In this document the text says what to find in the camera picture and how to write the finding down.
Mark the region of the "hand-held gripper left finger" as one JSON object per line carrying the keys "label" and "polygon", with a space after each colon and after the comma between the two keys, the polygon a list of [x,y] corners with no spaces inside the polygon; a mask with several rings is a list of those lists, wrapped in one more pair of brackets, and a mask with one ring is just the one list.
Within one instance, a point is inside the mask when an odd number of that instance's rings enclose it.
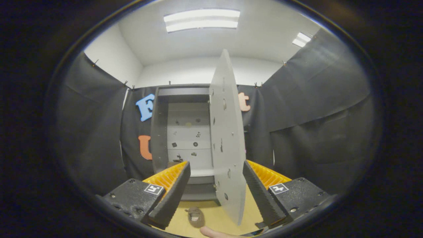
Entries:
{"label": "hand-held gripper left finger", "polygon": [[131,178],[104,195],[102,201],[131,222],[166,229],[190,176],[190,163],[184,161],[144,180]]}

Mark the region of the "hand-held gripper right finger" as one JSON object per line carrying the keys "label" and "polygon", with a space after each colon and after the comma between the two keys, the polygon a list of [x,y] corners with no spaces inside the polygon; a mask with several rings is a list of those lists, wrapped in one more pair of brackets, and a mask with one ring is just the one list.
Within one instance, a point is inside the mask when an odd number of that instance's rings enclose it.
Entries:
{"label": "hand-held gripper right finger", "polygon": [[243,175],[268,228],[305,218],[329,207],[337,198],[306,178],[289,179],[249,160],[244,163]]}

